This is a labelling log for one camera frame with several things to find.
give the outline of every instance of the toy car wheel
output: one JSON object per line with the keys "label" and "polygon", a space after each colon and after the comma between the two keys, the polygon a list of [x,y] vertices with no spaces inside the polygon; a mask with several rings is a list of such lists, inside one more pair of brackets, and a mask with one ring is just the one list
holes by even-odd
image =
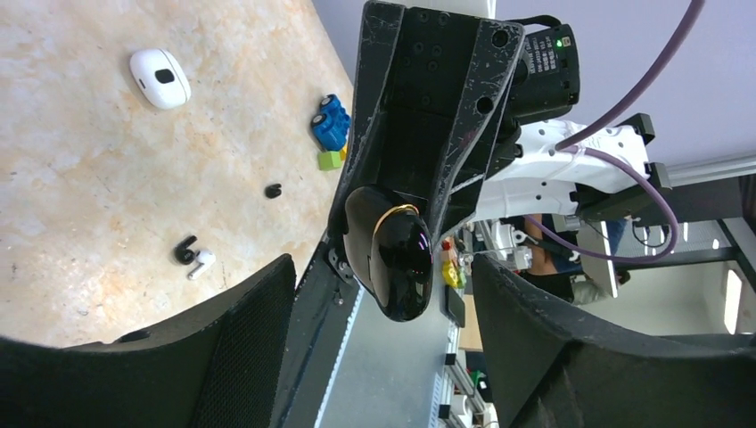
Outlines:
{"label": "toy car wheel", "polygon": [[320,100],[320,107],[325,107],[326,105],[332,103],[335,99],[336,95],[328,95],[326,98]]}
{"label": "toy car wheel", "polygon": [[316,114],[315,117],[312,118],[312,120],[309,122],[309,124],[312,127],[316,127],[316,126],[320,125],[323,122],[325,122],[325,114],[324,113],[320,113],[320,114]]}

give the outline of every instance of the fluorescent light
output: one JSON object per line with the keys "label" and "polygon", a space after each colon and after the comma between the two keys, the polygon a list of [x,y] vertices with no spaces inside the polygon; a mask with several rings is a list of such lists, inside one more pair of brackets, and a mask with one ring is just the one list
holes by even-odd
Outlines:
{"label": "fluorescent light", "polygon": [[735,334],[737,313],[740,307],[740,291],[743,281],[734,270],[727,272],[727,290],[725,291],[725,327],[730,334]]}

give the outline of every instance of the table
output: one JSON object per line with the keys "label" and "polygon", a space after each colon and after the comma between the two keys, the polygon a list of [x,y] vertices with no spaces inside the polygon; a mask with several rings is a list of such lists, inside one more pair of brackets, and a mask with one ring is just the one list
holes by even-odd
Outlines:
{"label": "table", "polygon": [[[340,171],[308,123],[352,89],[309,0],[43,1],[0,6],[0,334],[111,342],[241,282],[281,253],[298,273]],[[192,99],[158,111],[128,69],[161,47]],[[263,189],[283,184],[268,200]],[[186,235],[218,262],[171,260]]]}

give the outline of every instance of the earbud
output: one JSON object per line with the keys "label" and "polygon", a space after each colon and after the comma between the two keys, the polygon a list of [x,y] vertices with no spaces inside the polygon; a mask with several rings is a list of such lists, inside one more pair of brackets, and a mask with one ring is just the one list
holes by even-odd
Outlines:
{"label": "earbud", "polygon": [[197,242],[197,237],[194,235],[184,239],[176,248],[173,249],[173,257],[177,262],[182,265],[191,265],[196,257],[194,250],[189,250],[192,244]]}
{"label": "earbud", "polygon": [[192,272],[189,272],[188,278],[191,280],[197,279],[200,275],[204,274],[206,270],[210,269],[213,263],[215,263],[215,254],[210,250],[200,250],[200,252],[197,253],[197,263],[199,263],[200,266],[195,267]]}

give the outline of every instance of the white earbud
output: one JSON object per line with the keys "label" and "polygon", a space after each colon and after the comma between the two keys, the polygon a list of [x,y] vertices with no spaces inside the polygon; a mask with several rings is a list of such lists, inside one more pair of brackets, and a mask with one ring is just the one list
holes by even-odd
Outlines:
{"label": "white earbud", "polygon": [[197,263],[199,263],[200,266],[195,267],[192,272],[189,272],[189,279],[197,279],[200,275],[204,274],[206,270],[210,269],[213,263],[215,263],[215,254],[210,250],[200,250],[200,252],[197,253]]}

